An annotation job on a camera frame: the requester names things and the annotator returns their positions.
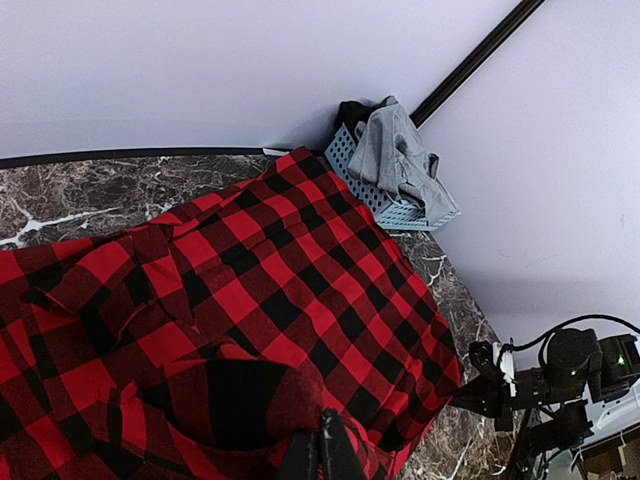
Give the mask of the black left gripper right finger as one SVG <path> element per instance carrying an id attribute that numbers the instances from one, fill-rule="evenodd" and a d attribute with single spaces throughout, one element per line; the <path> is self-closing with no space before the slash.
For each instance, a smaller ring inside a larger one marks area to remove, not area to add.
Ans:
<path id="1" fill-rule="evenodd" d="M 344 422 L 334 409 L 327 409 L 322 413 L 320 441 L 325 479 L 356 480 L 365 478 Z"/>

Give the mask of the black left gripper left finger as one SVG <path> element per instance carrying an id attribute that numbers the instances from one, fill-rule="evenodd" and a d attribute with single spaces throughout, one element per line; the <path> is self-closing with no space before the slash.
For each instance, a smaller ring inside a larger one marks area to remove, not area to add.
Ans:
<path id="1" fill-rule="evenodd" d="M 318 469 L 318 434 L 315 431 L 296 433 L 287 451 L 287 478 L 316 480 Z"/>

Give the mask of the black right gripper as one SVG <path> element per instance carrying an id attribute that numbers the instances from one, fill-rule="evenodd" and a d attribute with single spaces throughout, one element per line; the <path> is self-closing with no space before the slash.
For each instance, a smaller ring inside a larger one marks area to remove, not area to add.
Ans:
<path id="1" fill-rule="evenodd" d="M 513 430 L 513 402 L 504 382 L 478 376 L 458 389 L 450 405 L 494 420 L 495 430 Z"/>

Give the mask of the red black plaid shirt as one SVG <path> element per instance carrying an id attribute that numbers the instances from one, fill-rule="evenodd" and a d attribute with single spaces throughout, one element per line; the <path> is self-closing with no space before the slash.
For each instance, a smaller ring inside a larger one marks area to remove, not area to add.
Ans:
<path id="1" fill-rule="evenodd" d="M 307 149 L 112 235 L 1 255 L 5 479 L 288 479 L 334 409 L 390 479 L 461 364 L 429 288 Z"/>

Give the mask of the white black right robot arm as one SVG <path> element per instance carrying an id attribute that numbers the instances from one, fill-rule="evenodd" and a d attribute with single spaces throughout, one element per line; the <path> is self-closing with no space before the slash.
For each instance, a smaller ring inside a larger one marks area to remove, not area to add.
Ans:
<path id="1" fill-rule="evenodd" d="M 587 314 L 524 343 L 475 341 L 477 375 L 451 405 L 518 433 L 506 476 L 546 479 L 551 463 L 595 434 L 589 404 L 611 403 L 639 380 L 639 329 L 621 318 Z"/>

